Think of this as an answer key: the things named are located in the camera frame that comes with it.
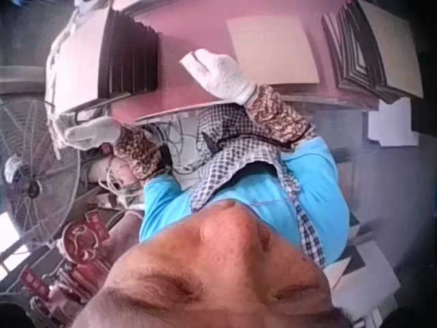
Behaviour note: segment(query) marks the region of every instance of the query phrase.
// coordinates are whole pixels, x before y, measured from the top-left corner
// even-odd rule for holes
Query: blue shirt
[[[321,137],[305,141],[294,153],[282,153],[281,158],[300,183],[298,200],[319,236],[326,264],[330,264],[344,250],[349,230],[349,210],[340,192],[334,158]],[[190,215],[190,193],[190,189],[182,191],[172,176],[149,181],[144,186],[145,217],[139,240],[145,241]],[[246,204],[285,240],[300,247],[296,209],[267,169],[243,175],[210,202],[226,199]]]

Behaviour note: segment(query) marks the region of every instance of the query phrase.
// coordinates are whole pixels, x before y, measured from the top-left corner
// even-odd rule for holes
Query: window
[[[7,250],[18,239],[20,239],[20,236],[9,215],[7,213],[0,214],[0,253]],[[3,263],[0,263],[0,280],[6,277],[10,271],[14,270],[29,255],[29,250],[26,245],[23,245],[6,258]]]

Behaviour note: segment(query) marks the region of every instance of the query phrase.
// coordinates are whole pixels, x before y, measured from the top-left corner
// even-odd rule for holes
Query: white glove
[[[109,116],[96,118],[77,126],[70,114],[61,115],[54,121],[53,127],[57,136],[63,138],[67,146],[79,150],[96,148],[105,142],[114,143],[121,133],[120,123]]]
[[[209,93],[243,105],[253,95],[256,84],[243,76],[237,62],[228,55],[205,49],[191,52],[180,63]]]

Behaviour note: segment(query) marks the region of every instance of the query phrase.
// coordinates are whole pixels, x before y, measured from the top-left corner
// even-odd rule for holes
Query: hair
[[[183,322],[183,315],[178,318]],[[165,311],[125,295],[114,288],[101,290],[77,316],[72,328],[177,328]],[[340,309],[308,317],[308,328],[352,328]]]

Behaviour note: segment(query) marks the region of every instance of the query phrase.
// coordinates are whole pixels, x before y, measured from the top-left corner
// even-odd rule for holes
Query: fan grille
[[[41,100],[21,98],[0,103],[0,160],[15,156],[20,174],[3,190],[12,219],[28,248],[53,242],[70,212],[79,182],[79,151],[61,150],[58,161]]]

